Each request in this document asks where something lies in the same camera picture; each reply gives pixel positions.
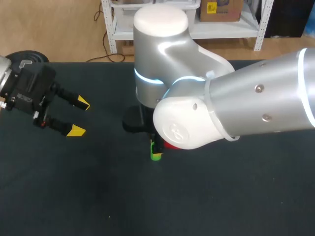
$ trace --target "wooden floor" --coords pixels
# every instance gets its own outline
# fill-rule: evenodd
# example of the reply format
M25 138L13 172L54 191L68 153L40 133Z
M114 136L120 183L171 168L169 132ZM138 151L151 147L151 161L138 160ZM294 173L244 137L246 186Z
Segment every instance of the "wooden floor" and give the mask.
M99 0L0 0L0 5L0 55L36 50L50 61L86 61L105 55L104 17L101 14L97 22L93 21ZM307 37L265 39L260 52L252 50L254 39L197 42L226 59L270 59L315 47L315 40ZM133 61L133 56L126 61Z

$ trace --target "white shelf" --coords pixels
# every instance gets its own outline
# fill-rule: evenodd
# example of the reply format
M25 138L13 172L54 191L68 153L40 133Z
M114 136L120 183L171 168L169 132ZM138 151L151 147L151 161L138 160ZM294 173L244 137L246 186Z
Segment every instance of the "white shelf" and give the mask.
M133 40L133 32L121 31L114 20L114 39ZM249 6L244 4L239 22L200 22L195 19L195 26L190 35L193 39L203 38L256 38L259 24Z

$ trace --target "screw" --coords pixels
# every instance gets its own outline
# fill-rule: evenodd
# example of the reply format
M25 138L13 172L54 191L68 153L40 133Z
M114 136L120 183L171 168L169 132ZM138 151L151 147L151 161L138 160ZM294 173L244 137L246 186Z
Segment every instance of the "screw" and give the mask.
M264 122L269 122L269 121L271 121L271 119L272 119L272 117L270 115L268 115L268 114L263 114L262 115L262 120Z
M255 92L261 93L264 91L264 89L265 89L264 85L256 85L255 86Z

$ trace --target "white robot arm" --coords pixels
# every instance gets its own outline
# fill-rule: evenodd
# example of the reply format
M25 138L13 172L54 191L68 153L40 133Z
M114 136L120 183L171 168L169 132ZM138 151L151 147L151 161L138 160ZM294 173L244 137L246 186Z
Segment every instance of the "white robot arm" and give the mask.
M156 4L134 18L136 95L160 136L193 149L242 135L315 127L315 49L234 71L190 37L185 13Z

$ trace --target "black table surface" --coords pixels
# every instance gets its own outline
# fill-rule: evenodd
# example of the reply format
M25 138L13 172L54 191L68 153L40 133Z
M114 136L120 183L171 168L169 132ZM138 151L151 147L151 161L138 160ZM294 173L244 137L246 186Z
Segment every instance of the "black table surface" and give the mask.
M315 235L314 131L169 149L154 162L148 136L122 128L137 104L133 63L50 65L91 104L56 98L51 114L87 132L65 138L0 113L1 236Z

